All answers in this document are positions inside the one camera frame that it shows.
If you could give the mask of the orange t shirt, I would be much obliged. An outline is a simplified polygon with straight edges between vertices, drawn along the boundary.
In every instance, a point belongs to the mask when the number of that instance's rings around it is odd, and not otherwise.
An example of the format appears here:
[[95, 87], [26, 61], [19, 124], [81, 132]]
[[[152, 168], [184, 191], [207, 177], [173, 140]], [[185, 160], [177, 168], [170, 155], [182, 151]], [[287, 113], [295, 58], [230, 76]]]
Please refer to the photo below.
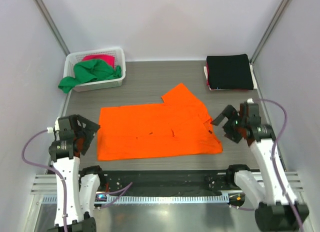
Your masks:
[[207, 107], [183, 83], [161, 98], [161, 103], [101, 108], [97, 159], [222, 153]]

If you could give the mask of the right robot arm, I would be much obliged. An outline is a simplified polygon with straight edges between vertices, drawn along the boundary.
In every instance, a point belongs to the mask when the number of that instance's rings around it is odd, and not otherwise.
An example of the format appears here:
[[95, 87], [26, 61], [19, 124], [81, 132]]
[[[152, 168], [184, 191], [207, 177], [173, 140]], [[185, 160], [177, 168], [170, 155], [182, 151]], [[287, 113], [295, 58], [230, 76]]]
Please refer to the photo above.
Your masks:
[[227, 105], [211, 124], [218, 126], [224, 119], [225, 137], [235, 143], [247, 142], [263, 181], [260, 185], [248, 166], [235, 164], [226, 170], [227, 187], [243, 191], [254, 207], [260, 231], [303, 231], [310, 211], [288, 182], [277, 148], [280, 136], [271, 125], [262, 124], [259, 105], [251, 99], [241, 103], [239, 110]]

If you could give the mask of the white plastic basket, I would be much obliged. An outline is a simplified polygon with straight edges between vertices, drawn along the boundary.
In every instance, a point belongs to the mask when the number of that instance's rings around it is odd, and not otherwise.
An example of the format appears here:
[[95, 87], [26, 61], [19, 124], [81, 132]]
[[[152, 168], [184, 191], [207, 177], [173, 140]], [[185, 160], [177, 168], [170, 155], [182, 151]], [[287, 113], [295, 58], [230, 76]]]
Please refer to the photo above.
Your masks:
[[113, 56], [115, 66], [121, 67], [121, 77], [113, 80], [105, 80], [105, 81], [97, 81], [97, 82], [80, 84], [74, 87], [74, 90], [76, 92], [113, 88], [113, 87], [119, 87], [122, 85], [123, 80], [126, 77], [126, 61], [125, 61], [124, 51], [120, 47], [111, 47], [111, 48], [104, 48], [104, 49], [97, 49], [97, 50], [74, 52], [74, 53], [68, 54], [66, 56], [65, 63], [64, 63], [63, 77], [67, 77], [67, 76], [74, 77], [75, 76], [74, 65], [80, 62], [87, 55]]

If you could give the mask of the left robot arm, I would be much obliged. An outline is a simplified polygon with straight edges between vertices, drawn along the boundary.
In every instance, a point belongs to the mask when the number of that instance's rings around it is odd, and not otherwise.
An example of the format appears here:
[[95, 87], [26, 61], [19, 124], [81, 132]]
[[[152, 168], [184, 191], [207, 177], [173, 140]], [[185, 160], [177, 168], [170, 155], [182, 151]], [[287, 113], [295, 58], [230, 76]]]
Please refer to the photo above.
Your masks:
[[100, 126], [81, 115], [56, 120], [48, 151], [56, 175], [57, 209], [50, 231], [96, 231], [93, 215], [96, 192], [106, 187], [100, 166], [79, 171], [80, 158], [88, 151]]

